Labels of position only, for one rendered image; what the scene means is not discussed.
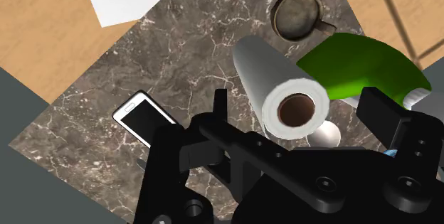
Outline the dark brown mug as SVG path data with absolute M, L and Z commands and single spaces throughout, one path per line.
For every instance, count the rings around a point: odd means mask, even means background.
M 277 0 L 270 11 L 274 32 L 282 39 L 297 42 L 314 30 L 332 36 L 337 27 L 323 21 L 322 0 Z

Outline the green curved bottle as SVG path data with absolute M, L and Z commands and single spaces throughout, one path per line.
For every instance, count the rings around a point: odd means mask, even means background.
M 324 86 L 332 100 L 377 87 L 403 106 L 410 92 L 432 90 L 422 71 L 402 52 L 352 33 L 335 33 L 300 58 L 297 66 Z

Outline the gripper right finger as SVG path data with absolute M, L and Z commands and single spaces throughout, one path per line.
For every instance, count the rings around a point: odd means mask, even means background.
M 423 213 L 435 192 L 444 123 L 422 112 L 406 110 L 376 87 L 361 91 L 357 117 L 387 149 L 384 198 L 405 213 Z

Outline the white paper towel roll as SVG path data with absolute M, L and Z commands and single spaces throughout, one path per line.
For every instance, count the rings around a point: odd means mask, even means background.
M 258 36 L 242 37 L 233 63 L 264 132 L 281 139 L 303 138 L 329 112 L 326 89 Z

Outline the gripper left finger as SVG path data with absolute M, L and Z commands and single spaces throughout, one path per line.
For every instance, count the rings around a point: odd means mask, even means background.
M 227 122 L 227 91 L 217 89 L 212 112 L 193 117 L 189 128 L 156 130 L 134 224 L 216 224 L 209 199 L 187 188 L 190 169 L 204 166 L 238 206 L 231 224 L 297 224 L 303 215 L 322 222 L 343 209 L 336 174 L 291 166 L 295 153 L 256 132 Z

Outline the white round object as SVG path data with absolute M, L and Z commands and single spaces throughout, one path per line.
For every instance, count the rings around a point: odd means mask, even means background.
M 341 141 L 341 132 L 336 124 L 325 120 L 313 133 L 307 136 L 307 143 L 311 147 L 338 147 Z

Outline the white smartphone with black screen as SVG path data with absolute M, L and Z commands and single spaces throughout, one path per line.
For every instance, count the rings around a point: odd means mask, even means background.
M 178 122 L 147 92 L 138 90 L 123 102 L 112 118 L 143 145 L 150 148 L 154 131 Z

